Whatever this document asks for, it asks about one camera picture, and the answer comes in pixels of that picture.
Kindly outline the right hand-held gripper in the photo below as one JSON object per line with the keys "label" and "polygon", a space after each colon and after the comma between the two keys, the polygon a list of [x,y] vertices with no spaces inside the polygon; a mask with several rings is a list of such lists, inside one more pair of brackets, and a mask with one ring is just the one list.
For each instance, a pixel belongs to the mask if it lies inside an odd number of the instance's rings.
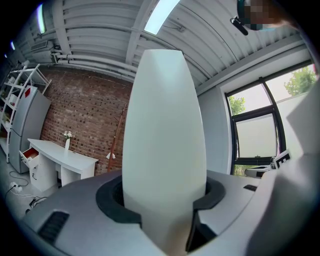
{"label": "right hand-held gripper", "polygon": [[283,164],[292,159],[290,150],[287,149],[281,152],[279,155],[272,157],[270,162],[270,168],[272,170],[278,170]]}

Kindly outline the black-framed window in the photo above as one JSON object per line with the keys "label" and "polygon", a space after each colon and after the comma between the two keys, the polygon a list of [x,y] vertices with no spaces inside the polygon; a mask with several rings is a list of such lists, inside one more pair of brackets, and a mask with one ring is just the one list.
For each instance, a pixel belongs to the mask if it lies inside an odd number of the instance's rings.
{"label": "black-framed window", "polygon": [[302,147],[287,117],[307,96],[318,75],[303,62],[226,93],[232,138],[231,174],[258,177],[288,150],[295,159]]}

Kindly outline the white ceiling pipe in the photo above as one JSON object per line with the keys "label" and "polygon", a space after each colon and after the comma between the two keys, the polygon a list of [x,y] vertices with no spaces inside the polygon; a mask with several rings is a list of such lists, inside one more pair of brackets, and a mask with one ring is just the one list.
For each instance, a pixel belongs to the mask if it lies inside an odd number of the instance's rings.
{"label": "white ceiling pipe", "polygon": [[101,72],[109,72],[110,74],[114,75],[121,75],[128,79],[134,79],[136,76],[135,72],[127,71],[119,67],[110,66],[107,64],[102,63],[96,63],[96,62],[90,62],[90,61],[83,61],[83,60],[58,60],[57,64],[61,65],[73,65],[76,67],[81,68],[88,68],[93,69]]}
{"label": "white ceiling pipe", "polygon": [[78,54],[54,54],[57,58],[59,59],[81,59],[81,60],[88,60],[88,61],[95,61],[95,62],[101,62],[101,63],[106,63],[106,64],[111,64],[117,67],[122,67],[134,72],[138,71],[138,68],[129,65],[120,61],[108,59],[108,58],[103,58],[103,57],[96,57],[96,56],[89,56],[89,55],[78,55]]}

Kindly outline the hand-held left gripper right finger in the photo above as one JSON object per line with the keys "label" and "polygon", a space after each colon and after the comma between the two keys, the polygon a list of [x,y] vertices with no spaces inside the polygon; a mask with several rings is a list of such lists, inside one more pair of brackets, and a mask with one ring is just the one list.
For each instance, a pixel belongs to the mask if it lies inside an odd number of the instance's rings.
{"label": "hand-held left gripper right finger", "polygon": [[210,210],[216,206],[225,195],[226,189],[224,185],[208,176],[206,178],[205,194],[193,202],[193,211]]}

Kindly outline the long ceiling light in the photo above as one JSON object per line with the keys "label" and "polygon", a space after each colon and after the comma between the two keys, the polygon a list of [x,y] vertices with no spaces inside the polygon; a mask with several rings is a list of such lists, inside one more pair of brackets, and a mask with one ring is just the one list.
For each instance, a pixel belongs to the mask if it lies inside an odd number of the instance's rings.
{"label": "long ceiling light", "polygon": [[180,0],[159,0],[153,9],[144,31],[157,35],[162,25]]}
{"label": "long ceiling light", "polygon": [[39,32],[41,34],[44,34],[46,32],[46,25],[45,25],[44,10],[43,10],[42,3],[36,9],[36,18],[37,18]]}

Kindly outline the white shelving rack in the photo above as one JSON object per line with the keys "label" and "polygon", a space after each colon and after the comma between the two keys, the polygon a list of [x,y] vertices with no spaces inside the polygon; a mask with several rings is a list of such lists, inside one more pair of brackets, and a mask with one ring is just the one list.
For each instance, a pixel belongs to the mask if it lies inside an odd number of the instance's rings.
{"label": "white shelving rack", "polygon": [[34,68],[24,66],[22,69],[10,71],[4,79],[0,89],[0,132],[5,130],[4,136],[0,135],[0,146],[5,153],[6,162],[9,162],[9,144],[13,132],[13,120],[23,94],[30,87],[43,87],[45,93],[52,81],[47,79],[40,71],[38,64]]}

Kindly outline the white desk with drawers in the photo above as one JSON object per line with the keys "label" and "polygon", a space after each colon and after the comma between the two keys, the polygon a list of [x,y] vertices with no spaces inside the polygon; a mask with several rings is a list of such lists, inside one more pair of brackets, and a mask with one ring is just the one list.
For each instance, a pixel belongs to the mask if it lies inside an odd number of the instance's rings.
{"label": "white desk with drawers", "polygon": [[70,150],[65,157],[65,148],[52,141],[30,138],[28,141],[29,149],[39,152],[37,167],[29,169],[31,184],[39,191],[56,186],[58,176],[62,186],[94,176],[97,159]]}

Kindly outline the red-lined open drawer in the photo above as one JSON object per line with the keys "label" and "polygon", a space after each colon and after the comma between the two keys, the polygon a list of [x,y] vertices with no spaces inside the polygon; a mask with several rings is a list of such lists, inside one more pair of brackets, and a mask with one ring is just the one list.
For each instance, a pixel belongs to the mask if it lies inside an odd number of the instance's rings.
{"label": "red-lined open drawer", "polygon": [[29,168],[36,168],[39,164],[39,152],[31,147],[24,152],[19,151],[22,162]]}

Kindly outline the grey refrigerator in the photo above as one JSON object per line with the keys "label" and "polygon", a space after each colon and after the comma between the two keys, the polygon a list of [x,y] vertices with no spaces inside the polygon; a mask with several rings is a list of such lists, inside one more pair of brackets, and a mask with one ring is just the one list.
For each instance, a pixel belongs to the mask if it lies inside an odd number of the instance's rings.
{"label": "grey refrigerator", "polygon": [[23,163],[19,151],[30,148],[28,139],[40,138],[50,105],[51,101],[34,86],[30,87],[27,98],[25,93],[22,95],[18,104],[9,139],[9,163],[20,174],[28,172],[29,168]]}

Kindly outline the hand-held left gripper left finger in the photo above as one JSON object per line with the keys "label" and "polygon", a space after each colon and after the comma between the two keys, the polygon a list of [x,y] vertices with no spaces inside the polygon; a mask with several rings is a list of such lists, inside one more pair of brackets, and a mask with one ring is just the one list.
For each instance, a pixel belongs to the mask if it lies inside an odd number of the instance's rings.
{"label": "hand-held left gripper left finger", "polygon": [[125,207],[121,175],[100,186],[95,200],[99,209],[114,222],[142,224],[141,215]]}

